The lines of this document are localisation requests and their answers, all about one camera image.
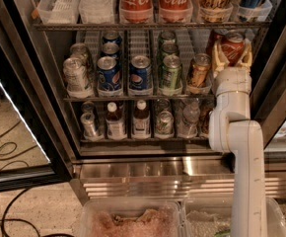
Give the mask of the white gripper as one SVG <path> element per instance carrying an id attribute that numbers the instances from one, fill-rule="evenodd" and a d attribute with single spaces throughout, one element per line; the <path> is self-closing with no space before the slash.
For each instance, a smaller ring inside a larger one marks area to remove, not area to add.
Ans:
<path id="1" fill-rule="evenodd" d="M 237 62 L 237 66 L 241 68 L 227 68 L 228 65 L 229 60 L 222 51 L 221 41 L 218 39 L 214 42 L 212 48 L 215 95 L 219 96 L 228 92 L 244 92 L 249 94 L 251 91 L 251 78 L 248 71 L 250 71 L 252 65 L 252 47 L 248 39 L 245 39 L 244 52 Z"/>

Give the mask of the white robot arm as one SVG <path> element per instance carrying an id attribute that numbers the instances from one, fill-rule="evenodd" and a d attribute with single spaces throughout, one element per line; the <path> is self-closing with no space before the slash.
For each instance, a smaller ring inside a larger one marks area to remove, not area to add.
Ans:
<path id="1" fill-rule="evenodd" d="M 212 150 L 235 155 L 231 237 L 267 237 L 263 134 L 250 118 L 251 52 L 242 63 L 229 65 L 216 40 L 212 48 L 213 92 L 210 114 Z"/>

